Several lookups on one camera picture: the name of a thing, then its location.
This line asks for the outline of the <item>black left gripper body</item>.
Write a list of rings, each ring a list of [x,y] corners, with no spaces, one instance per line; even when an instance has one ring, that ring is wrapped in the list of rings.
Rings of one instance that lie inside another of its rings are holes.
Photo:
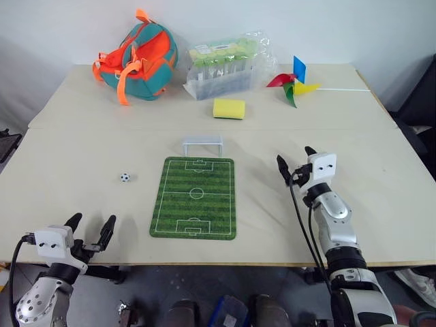
[[[76,239],[71,248],[71,253],[74,258],[88,264],[95,253],[103,251],[99,244],[86,245],[81,239]]]

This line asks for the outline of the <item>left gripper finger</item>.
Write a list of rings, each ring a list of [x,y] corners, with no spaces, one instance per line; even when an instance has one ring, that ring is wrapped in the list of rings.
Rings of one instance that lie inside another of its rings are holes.
[[[100,247],[107,247],[110,239],[112,238],[113,232],[114,232],[114,225],[116,222],[116,216],[111,215],[108,220],[103,225],[101,231],[100,231],[100,238],[98,240],[98,245]]]
[[[69,227],[72,230],[72,233],[74,233],[81,219],[82,219],[82,213],[76,213],[65,222],[64,226]]]

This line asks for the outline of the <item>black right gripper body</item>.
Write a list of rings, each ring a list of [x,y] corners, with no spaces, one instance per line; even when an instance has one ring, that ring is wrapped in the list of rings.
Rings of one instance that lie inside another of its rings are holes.
[[[299,187],[302,187],[309,181],[311,173],[312,173],[311,163],[308,164],[306,163],[305,165],[302,165],[299,168],[295,169],[295,171],[293,171],[291,176],[292,185],[297,185]]]

